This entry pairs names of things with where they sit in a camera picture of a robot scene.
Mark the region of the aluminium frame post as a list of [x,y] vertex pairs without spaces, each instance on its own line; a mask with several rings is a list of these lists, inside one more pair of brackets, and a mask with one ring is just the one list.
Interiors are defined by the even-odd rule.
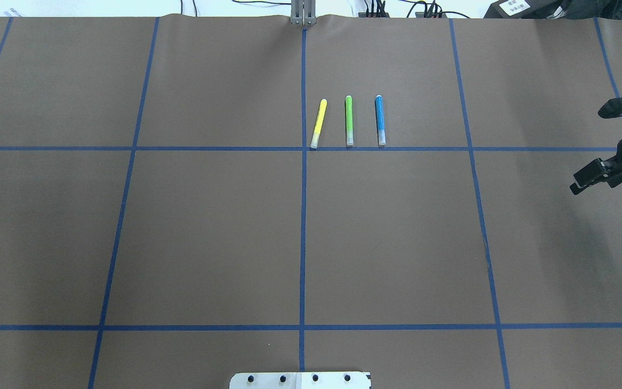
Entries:
[[316,0],[291,0],[290,22],[305,28],[316,24]]

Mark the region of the orange black electronics box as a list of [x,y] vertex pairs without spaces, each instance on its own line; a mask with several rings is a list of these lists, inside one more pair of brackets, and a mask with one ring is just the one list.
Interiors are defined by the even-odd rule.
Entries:
[[361,3],[363,3],[363,10],[360,9],[356,13],[359,18],[384,19],[390,17],[387,11],[387,1],[361,1]]

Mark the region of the black label printer box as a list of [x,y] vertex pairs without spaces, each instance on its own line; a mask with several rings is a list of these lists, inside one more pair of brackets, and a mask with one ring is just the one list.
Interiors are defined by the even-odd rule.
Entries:
[[489,5],[484,19],[548,19],[563,11],[564,1],[496,1]]

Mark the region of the green highlighter pen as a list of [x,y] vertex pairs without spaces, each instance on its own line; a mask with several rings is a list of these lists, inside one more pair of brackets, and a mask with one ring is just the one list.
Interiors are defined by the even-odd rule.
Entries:
[[355,145],[354,137],[354,113],[353,113],[353,97],[348,95],[344,99],[345,109],[345,134],[346,134],[346,147],[353,147]]

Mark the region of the yellow highlighter pen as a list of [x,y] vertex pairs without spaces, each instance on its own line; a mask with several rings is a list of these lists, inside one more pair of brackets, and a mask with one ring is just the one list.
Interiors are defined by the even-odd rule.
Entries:
[[314,122],[313,128],[313,136],[309,143],[309,148],[312,150],[316,150],[319,147],[319,140],[321,136],[321,131],[323,127],[323,123],[325,120],[326,112],[327,112],[328,101],[325,98],[322,98],[319,101],[319,108],[316,115],[316,120]]

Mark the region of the blue highlighter pen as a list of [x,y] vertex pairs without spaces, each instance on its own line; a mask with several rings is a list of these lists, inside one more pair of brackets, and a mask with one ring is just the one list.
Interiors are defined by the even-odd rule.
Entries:
[[375,98],[375,113],[377,121],[377,143],[378,146],[384,147],[387,144],[387,129],[385,123],[383,97],[381,95],[377,95]]

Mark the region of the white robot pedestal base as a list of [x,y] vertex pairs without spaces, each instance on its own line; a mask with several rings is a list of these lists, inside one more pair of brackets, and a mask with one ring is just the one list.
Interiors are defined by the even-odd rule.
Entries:
[[371,388],[370,373],[360,371],[249,372],[232,376],[229,388]]

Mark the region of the brown paper table cover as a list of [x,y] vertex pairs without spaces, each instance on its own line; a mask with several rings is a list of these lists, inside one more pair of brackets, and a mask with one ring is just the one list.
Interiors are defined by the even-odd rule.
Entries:
[[622,21],[0,17],[0,388],[622,388],[620,94]]

